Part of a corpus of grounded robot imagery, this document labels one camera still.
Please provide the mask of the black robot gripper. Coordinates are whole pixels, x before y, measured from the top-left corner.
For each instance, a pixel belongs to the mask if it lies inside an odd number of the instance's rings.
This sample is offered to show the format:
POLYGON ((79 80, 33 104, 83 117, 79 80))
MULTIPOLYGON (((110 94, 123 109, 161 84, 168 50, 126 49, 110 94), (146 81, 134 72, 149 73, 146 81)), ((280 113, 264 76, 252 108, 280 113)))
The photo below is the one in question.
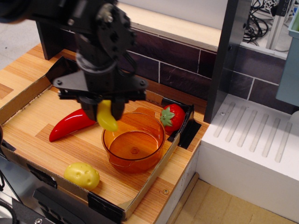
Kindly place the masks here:
POLYGON ((125 103, 145 100, 148 82, 135 75, 123 75, 118 69, 97 73, 77 71, 52 81, 61 99, 76 99, 89 119, 97 121, 98 104, 111 100, 111 114, 120 120, 125 103))

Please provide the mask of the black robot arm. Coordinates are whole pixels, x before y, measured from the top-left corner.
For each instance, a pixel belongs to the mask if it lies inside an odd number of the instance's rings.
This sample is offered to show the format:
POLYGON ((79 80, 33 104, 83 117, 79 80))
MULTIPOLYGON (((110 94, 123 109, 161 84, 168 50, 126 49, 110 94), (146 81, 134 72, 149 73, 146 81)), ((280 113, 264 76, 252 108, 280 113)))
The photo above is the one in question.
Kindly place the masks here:
POLYGON ((100 102, 111 101, 110 112, 119 120, 129 101, 145 100, 148 83, 124 72, 118 61, 125 58, 136 69, 128 54, 135 45, 130 19, 114 0, 3 0, 1 23, 23 20, 46 23, 75 33, 76 62, 79 70, 58 76, 52 84, 61 99, 75 99, 91 120, 97 119, 100 102))

